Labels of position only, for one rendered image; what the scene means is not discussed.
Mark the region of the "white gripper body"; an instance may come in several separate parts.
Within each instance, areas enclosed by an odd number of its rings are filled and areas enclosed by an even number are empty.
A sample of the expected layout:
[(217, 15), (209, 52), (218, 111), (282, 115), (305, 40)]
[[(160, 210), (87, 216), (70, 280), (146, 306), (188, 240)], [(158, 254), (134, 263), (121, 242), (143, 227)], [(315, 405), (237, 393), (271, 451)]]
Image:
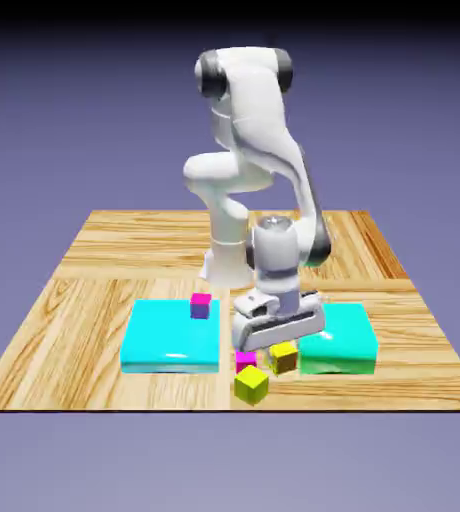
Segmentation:
[(290, 293), (268, 295), (249, 291), (234, 300), (231, 340), (238, 352), (253, 352), (283, 341), (323, 331), (325, 314), (317, 291), (298, 294), (298, 308), (287, 312), (282, 299)]

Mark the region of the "small yellow cube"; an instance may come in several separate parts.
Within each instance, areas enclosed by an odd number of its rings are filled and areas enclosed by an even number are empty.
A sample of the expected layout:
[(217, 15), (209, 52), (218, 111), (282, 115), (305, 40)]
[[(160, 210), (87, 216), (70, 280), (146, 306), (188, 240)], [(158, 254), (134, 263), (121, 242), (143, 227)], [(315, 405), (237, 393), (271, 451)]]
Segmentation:
[(298, 349), (293, 341), (284, 341), (268, 349), (269, 365), (275, 375), (281, 375), (297, 368)]
[(255, 366), (244, 367), (234, 378), (234, 395), (248, 405), (258, 404), (268, 390), (269, 376)]

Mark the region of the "large cyan box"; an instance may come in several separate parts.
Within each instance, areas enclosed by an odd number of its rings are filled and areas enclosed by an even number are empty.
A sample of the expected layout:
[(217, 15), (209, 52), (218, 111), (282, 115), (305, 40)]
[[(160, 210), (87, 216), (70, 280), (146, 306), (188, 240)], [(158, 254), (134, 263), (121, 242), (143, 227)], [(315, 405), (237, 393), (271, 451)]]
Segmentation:
[(209, 374), (219, 371), (220, 302), (206, 319), (191, 316), (187, 299), (134, 302), (120, 348), (124, 373)]

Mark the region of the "small magenta cube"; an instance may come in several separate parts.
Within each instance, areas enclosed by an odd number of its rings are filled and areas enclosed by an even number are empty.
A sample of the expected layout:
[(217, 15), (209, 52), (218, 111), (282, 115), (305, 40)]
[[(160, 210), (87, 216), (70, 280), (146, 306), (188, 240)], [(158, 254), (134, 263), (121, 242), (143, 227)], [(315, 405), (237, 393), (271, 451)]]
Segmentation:
[(250, 352), (235, 352), (235, 371), (240, 373), (247, 366), (257, 366), (257, 354), (254, 351)]
[(208, 293), (193, 293), (190, 298), (190, 317), (208, 319), (212, 296)]

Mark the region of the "large green box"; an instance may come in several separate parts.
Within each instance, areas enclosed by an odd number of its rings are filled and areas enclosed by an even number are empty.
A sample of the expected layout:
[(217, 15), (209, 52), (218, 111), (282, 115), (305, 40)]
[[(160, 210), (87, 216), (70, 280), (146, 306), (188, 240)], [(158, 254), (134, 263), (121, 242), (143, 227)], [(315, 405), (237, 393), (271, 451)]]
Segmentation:
[(327, 303), (323, 310), (324, 329), (299, 339), (300, 373), (373, 374), (378, 340), (364, 306)]

